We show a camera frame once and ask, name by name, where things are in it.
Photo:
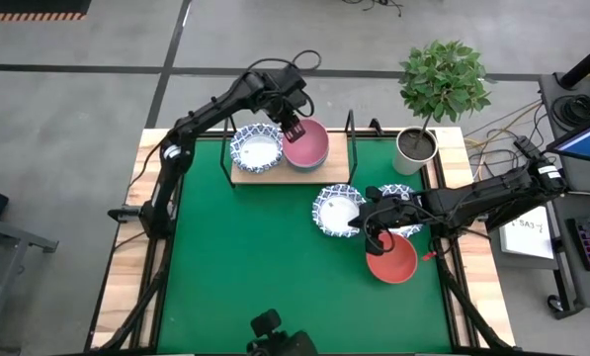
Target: green mat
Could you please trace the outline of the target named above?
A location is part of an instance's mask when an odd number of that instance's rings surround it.
[[[359,140],[354,186],[403,183],[393,140]],[[322,353],[451,350],[435,260],[411,280],[373,277],[364,238],[329,237],[311,218],[323,186],[237,186],[218,166],[220,142],[199,141],[185,177],[158,351],[243,353],[250,320],[270,308],[282,329],[307,331]],[[412,235],[421,257],[428,228]]]

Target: computer monitor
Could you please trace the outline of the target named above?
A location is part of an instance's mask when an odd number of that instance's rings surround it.
[[[590,161],[590,123],[548,144],[547,152]]]

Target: potted plant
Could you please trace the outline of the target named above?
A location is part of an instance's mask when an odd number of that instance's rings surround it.
[[[454,123],[462,113],[481,111],[490,105],[483,89],[485,68],[479,53],[459,41],[440,44],[434,41],[423,49],[412,48],[409,60],[401,62],[400,95],[413,115],[425,119],[424,126],[403,130],[396,138],[395,170],[410,175],[437,154],[435,136],[426,130],[431,119],[444,116]]]

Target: red bowl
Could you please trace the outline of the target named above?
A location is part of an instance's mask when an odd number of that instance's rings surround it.
[[[389,284],[404,283],[413,277],[417,270],[417,252],[408,239],[395,233],[392,236],[395,240],[395,248],[382,256],[368,253],[367,264],[374,276],[381,281]],[[391,238],[388,233],[381,233],[379,239],[382,241],[382,248],[391,247]]]
[[[295,142],[284,137],[284,156],[293,166],[311,168],[323,163],[330,148],[325,127],[316,120],[300,120],[305,134]]]

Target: concrete floor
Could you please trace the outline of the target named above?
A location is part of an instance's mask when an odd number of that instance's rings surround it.
[[[489,72],[549,73],[590,50],[590,0],[400,2],[402,18],[381,6],[362,12],[367,2],[194,0],[175,65],[245,67],[259,57],[290,58],[311,47],[323,54],[324,69],[399,70],[413,45],[461,39],[483,53]],[[180,5],[93,0],[83,22],[0,24],[0,63],[159,66]],[[231,80],[172,76],[156,126],[170,127]],[[328,127],[342,126],[349,109],[358,125],[372,117],[385,126],[420,124],[403,108],[395,79],[307,82],[316,116]],[[26,260],[0,325],[0,345],[22,346],[33,356],[81,351],[117,228],[106,210],[125,197],[157,83],[158,75],[0,72],[0,191],[11,198],[6,220],[60,240],[54,255],[33,252]],[[465,133],[539,97],[534,82],[489,87],[493,105],[455,124]],[[531,118],[513,131],[529,135]],[[471,137],[484,139],[489,129]],[[550,140],[548,123],[540,129]],[[590,354],[590,311],[556,321],[545,308],[545,297],[555,293],[550,272],[499,268],[499,275],[519,346]]]

